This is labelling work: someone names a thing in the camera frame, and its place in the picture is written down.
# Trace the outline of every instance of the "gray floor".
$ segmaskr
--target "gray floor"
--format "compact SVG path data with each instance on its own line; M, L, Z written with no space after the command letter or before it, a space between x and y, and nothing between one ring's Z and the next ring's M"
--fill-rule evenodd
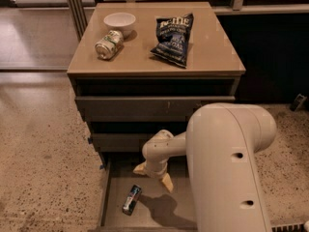
M56 15L53 11L13 9L11 14L7 10L0 9L2 68L65 68L69 64L77 39L68 11L60 10L60 15ZM20 19L19 14L27 15L24 17L27 22ZM58 17L63 22L55 21ZM3 18L15 22L8 24ZM67 31L66 27L59 29L62 23L67 23ZM38 37L39 32L42 32L41 38ZM40 49L45 43L50 46L45 48L46 52L38 54L36 50L31 51ZM15 59L15 54L22 57ZM105 173L98 169L98 155L87 143L89 132L73 99L74 93L64 72L1 72L1 232L76 232L97 227L101 194L106 188L103 185ZM292 112L286 104L267 104L264 107L273 115L278 126L274 143L256 154L268 214L273 226L302 223L309 219L309 112ZM175 172L171 176L172 179L179 178ZM125 180L127 186L136 181L130 178ZM178 199L163 192L158 195L151 193L148 185L151 187L155 183L148 182L148 179L143 179L141 185L146 185L146 199L157 200L150 202L152 205L182 200L181 196ZM185 182L186 179L180 178L176 183L183 185ZM127 193L126 187L119 189L123 190L123 195ZM122 199L115 200L115 207L122 202ZM180 202L174 202L175 218L194 221L190 214L192 207L186 205L189 199L182 204ZM150 224L164 225L161 218L154 220L151 211L147 211L147 205L141 205L139 209L144 209L142 214L147 216ZM126 219L120 218L127 225L131 222L138 224L138 220Z

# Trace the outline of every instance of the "white bowl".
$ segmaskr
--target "white bowl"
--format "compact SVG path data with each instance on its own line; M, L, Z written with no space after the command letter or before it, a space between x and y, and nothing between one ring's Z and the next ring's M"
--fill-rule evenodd
M114 13L104 19L108 30L121 31L124 37L128 37L132 32L135 23L135 16L129 13Z

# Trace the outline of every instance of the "white robotic arm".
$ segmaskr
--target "white robotic arm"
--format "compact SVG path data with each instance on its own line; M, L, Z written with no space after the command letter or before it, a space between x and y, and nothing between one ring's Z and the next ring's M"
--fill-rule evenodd
M186 133L162 130L143 148L146 161L134 172L159 179L170 191L170 157L186 155L200 232L270 232L254 152L276 134L260 106L213 103L198 109Z

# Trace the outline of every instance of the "speckled floor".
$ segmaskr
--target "speckled floor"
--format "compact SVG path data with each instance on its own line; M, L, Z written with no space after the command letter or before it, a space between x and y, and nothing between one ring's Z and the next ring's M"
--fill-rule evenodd
M0 231L95 229L105 173L65 73L0 75ZM274 143L256 154L273 226L309 219L309 112L263 105Z

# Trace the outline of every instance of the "can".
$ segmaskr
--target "can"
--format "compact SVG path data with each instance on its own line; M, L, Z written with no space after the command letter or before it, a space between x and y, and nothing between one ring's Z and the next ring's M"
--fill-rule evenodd
M103 60L111 59L118 50L124 45L123 33L116 30L110 30L103 39L96 43L96 52L98 58Z
M123 213L131 216L135 205L137 203L138 197L142 193L142 189L138 187L137 185L133 185L131 191L129 192L127 198L126 198L126 203L123 205Z

